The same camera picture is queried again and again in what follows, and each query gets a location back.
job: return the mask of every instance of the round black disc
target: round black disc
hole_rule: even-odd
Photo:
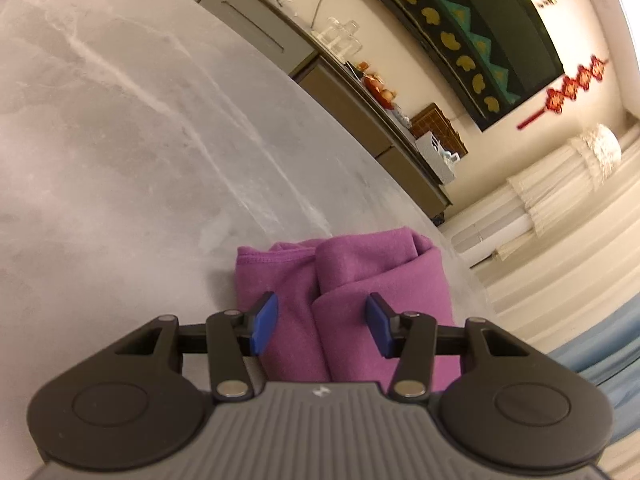
[[[178,374],[74,378],[44,386],[28,411],[37,446],[69,466],[115,471],[156,462],[190,441],[204,417],[202,394]]]
[[[606,397],[559,365],[500,359],[442,394],[439,415],[449,436],[510,470],[562,472],[593,461],[610,436]]]

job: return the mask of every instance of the red wall hanging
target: red wall hanging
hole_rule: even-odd
[[[583,65],[578,65],[578,73],[575,78],[565,75],[562,78],[562,86],[559,90],[548,88],[546,90],[545,106],[540,108],[540,110],[534,113],[531,117],[518,124],[518,129],[521,130],[526,126],[529,126],[546,111],[555,112],[560,115],[562,113],[562,105],[564,104],[565,99],[575,101],[578,97],[578,90],[580,88],[587,92],[592,78],[596,81],[602,81],[602,77],[604,76],[604,67],[608,62],[608,60],[602,61],[595,56],[591,56],[591,65],[589,68],[586,68]]]

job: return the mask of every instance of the folded cloth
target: folded cloth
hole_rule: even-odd
[[[266,290],[278,296],[278,323],[261,357],[273,381],[379,381],[386,390],[398,360],[382,358],[365,322],[368,294],[379,292],[396,311],[453,323],[440,251],[408,228],[348,235],[269,251],[238,248],[238,308]],[[433,390],[460,375],[458,358],[438,356]]]

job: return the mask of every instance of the marble table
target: marble table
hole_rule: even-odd
[[[0,478],[43,383],[162,314],[234,306],[236,247],[408,225],[456,319],[484,291],[312,98],[191,0],[0,0]],[[206,384],[186,361],[185,374]]]

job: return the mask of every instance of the blue gripper pad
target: blue gripper pad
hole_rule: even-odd
[[[364,312],[369,331],[373,336],[373,341],[376,342],[380,355],[387,359],[393,357],[394,339],[391,335],[389,318],[371,296],[367,296]]]
[[[254,332],[251,335],[251,355],[259,356],[267,348],[271,334],[278,320],[278,297],[271,293],[258,309],[254,319]]]

